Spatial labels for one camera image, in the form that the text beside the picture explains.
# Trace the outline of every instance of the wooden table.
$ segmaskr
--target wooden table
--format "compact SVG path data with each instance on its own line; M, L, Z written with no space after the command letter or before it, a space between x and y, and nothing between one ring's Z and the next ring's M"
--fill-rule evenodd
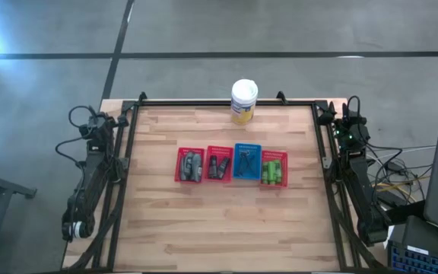
M336 110L346 101L327 100ZM117 117L121 105L105 100L101 110ZM179 147L237 142L287 151L288 188L173 180ZM91 240L69 244L63 266ZM230 121L228 107L140 107L114 270L338 270L310 107L256 107L246 126Z

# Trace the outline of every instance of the concrete floor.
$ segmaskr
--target concrete floor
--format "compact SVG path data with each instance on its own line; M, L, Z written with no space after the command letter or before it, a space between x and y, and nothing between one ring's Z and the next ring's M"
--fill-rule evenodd
M112 53L127 0L0 0L0 53ZM122 51L438 50L434 0L136 0ZM99 107L108 59L0 60L0 177L38 188L15 196L0 239L0 273L60 267L60 218L79 171L54 152L78 132L78 104ZM111 98L229 97L238 78L260 97L349 97L375 145L433 145L438 58L121 60ZM86 113L76 113L82 121ZM83 143L64 148L84 157ZM402 156L429 164L433 150Z

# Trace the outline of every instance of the blue keyboard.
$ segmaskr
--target blue keyboard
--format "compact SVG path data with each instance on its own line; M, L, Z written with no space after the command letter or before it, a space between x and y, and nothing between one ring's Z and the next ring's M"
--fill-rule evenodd
M391 246L392 268L398 271L438 274L438 258Z

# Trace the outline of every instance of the white lid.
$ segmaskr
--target white lid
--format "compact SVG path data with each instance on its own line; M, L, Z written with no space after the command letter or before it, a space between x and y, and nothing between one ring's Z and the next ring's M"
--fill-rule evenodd
M258 86L253 80L241 79L233 84L233 99L239 104L251 104L258 97Z

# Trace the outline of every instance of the black metal frame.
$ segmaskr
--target black metal frame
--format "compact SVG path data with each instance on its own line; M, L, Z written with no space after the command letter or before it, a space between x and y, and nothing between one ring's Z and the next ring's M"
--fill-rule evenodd
M374 256L367 250L367 248L362 244L361 240L357 237L354 232L353 222L351 218L351 213L349 211L348 197L346 195L346 189L344 185L340 185L339 190L340 203L342 210L339 209L336 201L335 195L332 191L332 183L335 179L331 176L331 171L333 168L332 159L337 158L337 146L335 144L334 136L332 133L332 126L324 126L327 132L329 149L331 151L330 155L326 154L326 149L324 147L324 141L322 136L321 126L319 125L319 111L327 110L328 102L326 100L287 100L284 94L280 91L276 97L277 99L270 100L258 100L257 106L285 106L285 107L310 107L313 115L313 124L316 132L317 145L319 147L319 156L322 164L322 171L324 175L325 191L327 193L328 208L331 216L332 230L334 233L335 246L337 250L337 257L339 262L339 268L341 271L350 272L366 272L367 269L363 269L360 264L360 255L364 258L367 265L370 268L382 268L386 271L385 267L374 259ZM136 124L138 120L138 109L139 107L158 107L158 106L208 106L208 107L228 107L230 106L230 100L146 100L147 96L145 93L141 93L138 100L125 100L122 102L122 113L127 114L128 111L132 110L132 121L130 124L128 141L125 149L125 158L130 158L133 149L133 140L135 137ZM122 144L122 134L123 128L119 128L116 135L116 157L119 157L119 148ZM101 222L99 226L99 231L97 236L94 238L93 242L90 244L86 252L83 253L82 257L85 260L80 260L81 263L73 265L70 269L63 269L64 273L72 272L112 272L114 268L114 262L116 260L116 249L119 239L119 226L121 223L122 208L124 206L125 189L128 179L128 171L126 172L125 178L119 183L108 182L104 202L103 202L103 212L101 216ZM111 197L113 195L113 190L118 186L118 197L113 210L110 213ZM109 253L106 262L106 266L101 265L101 256L103 248L103 239L107 234L109 229L113 226L111 241L109 246ZM348 266L346 261L346 256L344 253L343 240L341 236L341 229L345 231L348 236L350 243L351 255L353 258L354 267ZM93 262L90 269L84 269L85 266L93 257Z

